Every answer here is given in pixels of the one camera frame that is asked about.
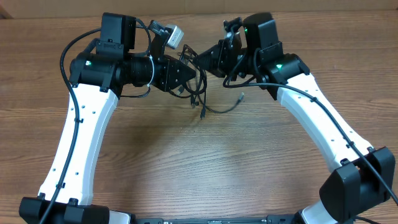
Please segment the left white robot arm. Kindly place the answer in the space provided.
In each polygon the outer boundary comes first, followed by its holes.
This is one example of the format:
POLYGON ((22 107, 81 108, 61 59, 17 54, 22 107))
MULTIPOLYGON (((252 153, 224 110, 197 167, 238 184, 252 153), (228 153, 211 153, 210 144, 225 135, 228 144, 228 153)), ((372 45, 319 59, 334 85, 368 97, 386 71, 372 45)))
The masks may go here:
POLYGON ((128 212, 93 203, 96 164, 109 120, 123 87, 168 92, 192 78, 194 69, 165 54, 183 38, 176 25, 104 13, 99 37, 60 69, 70 100, 52 166, 36 197, 24 197, 27 223, 135 223, 128 212))

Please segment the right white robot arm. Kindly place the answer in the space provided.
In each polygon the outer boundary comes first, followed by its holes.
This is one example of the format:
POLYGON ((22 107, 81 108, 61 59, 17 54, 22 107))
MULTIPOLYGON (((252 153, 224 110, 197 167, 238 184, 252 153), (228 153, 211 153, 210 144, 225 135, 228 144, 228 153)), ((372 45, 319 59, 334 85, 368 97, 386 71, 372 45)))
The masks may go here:
POLYGON ((224 21, 223 27, 224 38, 193 63, 222 78, 226 88, 237 88, 241 77, 243 86, 267 90, 296 117, 330 171, 316 203, 293 215, 269 215, 267 223, 353 223, 397 199, 393 153, 374 148, 334 109, 302 59, 284 52, 270 13, 224 21))

